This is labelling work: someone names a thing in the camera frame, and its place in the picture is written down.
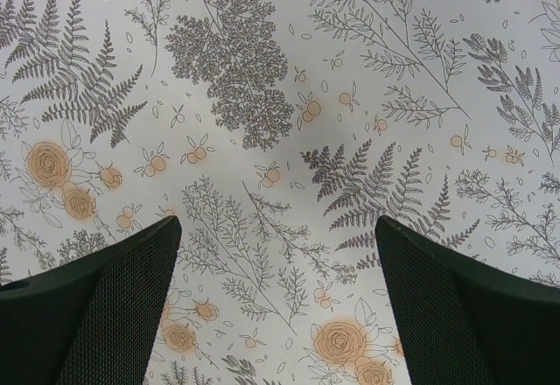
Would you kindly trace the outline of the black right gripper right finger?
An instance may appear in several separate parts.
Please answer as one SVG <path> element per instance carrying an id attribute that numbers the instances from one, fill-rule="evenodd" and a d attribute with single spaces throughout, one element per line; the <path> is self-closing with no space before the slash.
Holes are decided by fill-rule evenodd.
<path id="1" fill-rule="evenodd" d="M 413 384 L 557 384 L 559 290 L 383 215 L 382 273 Z"/>

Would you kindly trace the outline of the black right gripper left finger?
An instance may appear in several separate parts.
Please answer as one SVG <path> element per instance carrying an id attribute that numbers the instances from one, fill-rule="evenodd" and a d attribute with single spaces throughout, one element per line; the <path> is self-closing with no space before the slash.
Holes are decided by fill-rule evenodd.
<path id="1" fill-rule="evenodd" d="M 3 384 L 141 384 L 182 227 L 129 238 L 1 288 Z"/>

